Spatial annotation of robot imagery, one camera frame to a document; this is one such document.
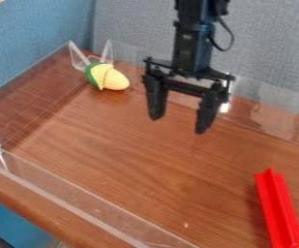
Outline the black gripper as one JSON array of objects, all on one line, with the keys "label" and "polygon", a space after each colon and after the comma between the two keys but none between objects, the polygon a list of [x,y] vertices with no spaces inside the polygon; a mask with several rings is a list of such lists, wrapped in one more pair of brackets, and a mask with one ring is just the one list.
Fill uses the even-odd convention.
[{"label": "black gripper", "polygon": [[197,110],[196,132],[204,134],[212,127],[220,107],[230,100],[236,76],[206,68],[198,72],[174,68],[170,61],[145,59],[144,85],[148,89],[150,119],[166,113],[169,92],[202,98]]}]

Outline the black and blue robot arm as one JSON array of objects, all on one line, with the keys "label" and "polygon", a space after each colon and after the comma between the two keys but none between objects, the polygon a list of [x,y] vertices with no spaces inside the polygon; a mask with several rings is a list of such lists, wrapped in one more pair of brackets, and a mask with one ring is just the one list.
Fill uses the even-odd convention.
[{"label": "black and blue robot arm", "polygon": [[204,134],[216,121],[222,104],[230,101],[236,76],[212,68],[213,48],[233,48],[236,35],[222,16],[232,0],[176,0],[178,20],[172,61],[145,59],[144,85],[148,91],[150,119],[166,113],[169,92],[201,99],[196,132]]}]

